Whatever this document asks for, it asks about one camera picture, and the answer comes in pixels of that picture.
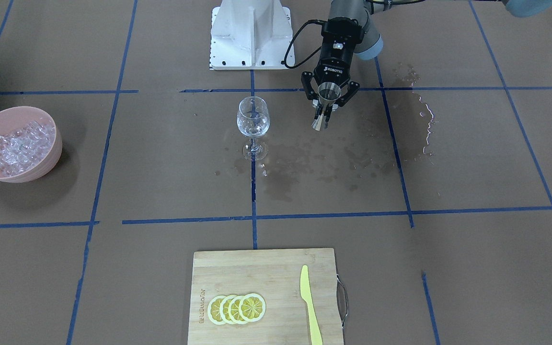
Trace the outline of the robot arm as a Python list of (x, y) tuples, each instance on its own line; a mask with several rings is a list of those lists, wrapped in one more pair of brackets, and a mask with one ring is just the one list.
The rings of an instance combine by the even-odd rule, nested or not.
[(301, 75), (307, 99), (321, 109), (346, 105), (360, 88), (350, 76), (353, 57), (371, 60), (384, 47), (383, 38), (371, 19), (375, 7), (383, 6), (387, 10), (416, 3), (416, 0), (332, 0), (326, 21), (304, 23), (303, 27), (319, 25), (322, 37), (320, 48), (312, 53), (320, 54), (314, 70)]

